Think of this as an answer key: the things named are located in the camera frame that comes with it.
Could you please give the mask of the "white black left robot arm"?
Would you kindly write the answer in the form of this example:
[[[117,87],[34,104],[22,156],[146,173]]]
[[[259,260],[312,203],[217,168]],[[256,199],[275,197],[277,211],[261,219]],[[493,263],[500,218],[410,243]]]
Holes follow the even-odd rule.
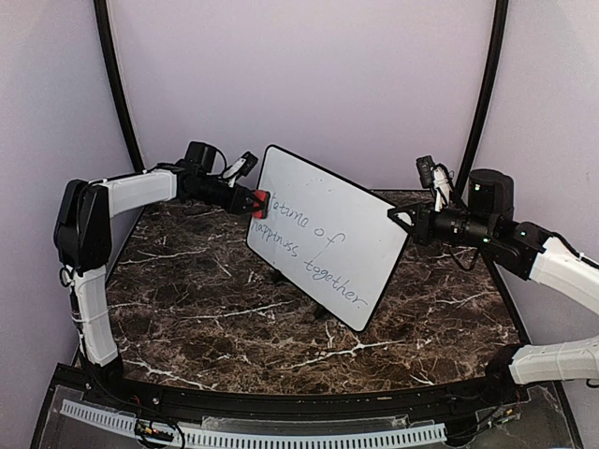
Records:
[[[270,194],[244,187],[237,178],[237,174],[231,178],[210,175],[200,164],[182,159],[139,174],[72,180],[66,185],[53,241],[62,264],[61,283],[70,290],[80,350],[88,363],[103,369],[119,358],[106,297],[111,220],[123,212],[173,199],[200,201],[235,215],[266,217]]]

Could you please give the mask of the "red bone-shaped eraser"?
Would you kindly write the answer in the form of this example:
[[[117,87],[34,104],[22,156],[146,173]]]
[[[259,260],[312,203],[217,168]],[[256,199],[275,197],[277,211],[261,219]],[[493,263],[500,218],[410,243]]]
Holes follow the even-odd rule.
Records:
[[[252,217],[256,219],[266,219],[268,216],[269,203],[270,193],[268,191],[255,190]]]

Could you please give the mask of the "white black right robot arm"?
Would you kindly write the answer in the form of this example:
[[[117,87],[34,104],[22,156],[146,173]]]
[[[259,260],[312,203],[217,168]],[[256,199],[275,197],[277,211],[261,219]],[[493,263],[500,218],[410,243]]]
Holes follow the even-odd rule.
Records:
[[[529,285],[561,297],[578,309],[598,313],[598,263],[560,233],[514,218],[514,181],[495,169],[475,169],[460,196],[442,164],[417,161],[421,186],[433,199],[388,211],[388,218],[420,246],[434,242],[468,247]],[[598,385],[598,336],[500,349],[486,366],[477,396],[500,404],[516,385],[583,381]]]

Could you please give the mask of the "white whiteboard black frame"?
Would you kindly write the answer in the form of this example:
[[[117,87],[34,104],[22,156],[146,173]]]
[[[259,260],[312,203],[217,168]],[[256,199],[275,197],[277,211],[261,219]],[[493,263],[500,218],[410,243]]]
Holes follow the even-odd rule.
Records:
[[[246,244],[355,332],[373,318],[408,242],[392,204],[288,150],[270,145],[258,179],[266,217]]]

